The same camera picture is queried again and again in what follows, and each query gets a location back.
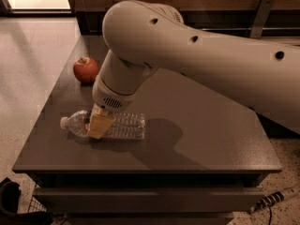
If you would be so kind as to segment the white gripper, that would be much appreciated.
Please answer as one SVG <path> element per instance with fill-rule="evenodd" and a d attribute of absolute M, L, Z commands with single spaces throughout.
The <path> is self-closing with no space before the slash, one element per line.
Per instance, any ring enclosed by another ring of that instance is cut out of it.
<path fill-rule="evenodd" d="M 115 93 L 97 75 L 92 89 L 92 98 L 96 105 L 93 106 L 91 112 L 87 135 L 94 139 L 100 139 L 113 125 L 113 113 L 124 111 L 135 96 Z"/>

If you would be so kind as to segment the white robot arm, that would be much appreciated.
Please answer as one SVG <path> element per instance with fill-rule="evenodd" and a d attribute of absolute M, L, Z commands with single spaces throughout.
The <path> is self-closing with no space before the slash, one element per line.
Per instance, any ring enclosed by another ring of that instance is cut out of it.
<path fill-rule="evenodd" d="M 143 82 L 169 69 L 300 133 L 300 48 L 186 26 L 171 6 L 126 0 L 102 22 L 109 51 L 93 100 L 124 111 Z"/>

